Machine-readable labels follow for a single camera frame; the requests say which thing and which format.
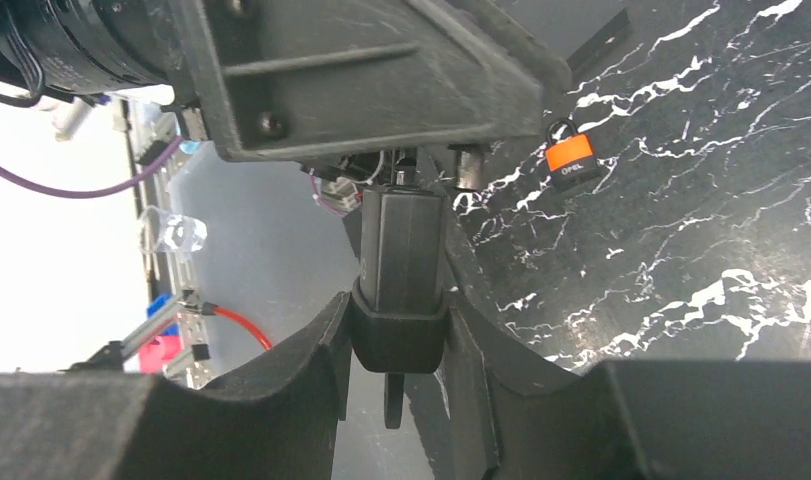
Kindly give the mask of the orange and black padlock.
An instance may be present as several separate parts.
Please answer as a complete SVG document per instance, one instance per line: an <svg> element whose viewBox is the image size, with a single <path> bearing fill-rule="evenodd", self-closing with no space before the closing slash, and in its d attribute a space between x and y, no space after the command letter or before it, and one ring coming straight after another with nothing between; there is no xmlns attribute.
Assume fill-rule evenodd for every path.
<svg viewBox="0 0 811 480"><path fill-rule="evenodd" d="M544 160L557 192L564 193L603 175L589 136L569 118L556 119L546 131Z"/></svg>

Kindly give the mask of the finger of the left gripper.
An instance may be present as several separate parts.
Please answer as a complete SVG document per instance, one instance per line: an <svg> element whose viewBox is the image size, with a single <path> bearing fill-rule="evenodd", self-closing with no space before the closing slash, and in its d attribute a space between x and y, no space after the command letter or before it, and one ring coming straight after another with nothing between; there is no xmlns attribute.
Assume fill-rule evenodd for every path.
<svg viewBox="0 0 811 480"><path fill-rule="evenodd" d="M492 1L173 1L206 131L237 162L529 137L567 63Z"/></svg>

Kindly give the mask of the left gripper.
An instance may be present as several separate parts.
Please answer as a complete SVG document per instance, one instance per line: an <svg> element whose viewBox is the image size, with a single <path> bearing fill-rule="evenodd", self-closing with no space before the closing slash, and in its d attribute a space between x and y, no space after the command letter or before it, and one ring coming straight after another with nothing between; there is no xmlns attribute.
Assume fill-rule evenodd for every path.
<svg viewBox="0 0 811 480"><path fill-rule="evenodd" d="M0 1L0 103L30 108L169 85L187 101L187 64L166 1Z"/></svg>

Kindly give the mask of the black head key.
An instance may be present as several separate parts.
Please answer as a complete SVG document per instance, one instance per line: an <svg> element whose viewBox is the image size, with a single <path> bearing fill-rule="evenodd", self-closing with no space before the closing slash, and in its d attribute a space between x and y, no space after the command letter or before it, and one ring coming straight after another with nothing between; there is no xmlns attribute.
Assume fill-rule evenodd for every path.
<svg viewBox="0 0 811 480"><path fill-rule="evenodd" d="M384 422L390 430L401 426L404 400L405 375L400 373L387 373L384 385Z"/></svg>

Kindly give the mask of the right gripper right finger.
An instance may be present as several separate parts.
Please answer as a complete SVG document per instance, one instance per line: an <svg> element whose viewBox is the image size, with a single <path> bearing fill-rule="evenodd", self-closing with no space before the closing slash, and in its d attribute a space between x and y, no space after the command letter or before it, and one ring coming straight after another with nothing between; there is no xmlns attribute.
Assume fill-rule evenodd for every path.
<svg viewBox="0 0 811 480"><path fill-rule="evenodd" d="M811 362L607 360L577 375L449 302L460 479L811 479Z"/></svg>

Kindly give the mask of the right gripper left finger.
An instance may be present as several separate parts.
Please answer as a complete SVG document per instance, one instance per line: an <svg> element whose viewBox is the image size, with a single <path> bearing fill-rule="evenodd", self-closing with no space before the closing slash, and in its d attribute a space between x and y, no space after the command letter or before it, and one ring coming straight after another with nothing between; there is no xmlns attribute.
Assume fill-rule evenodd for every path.
<svg viewBox="0 0 811 480"><path fill-rule="evenodd" d="M193 390L110 371L0 374L0 479L327 479L350 297Z"/></svg>

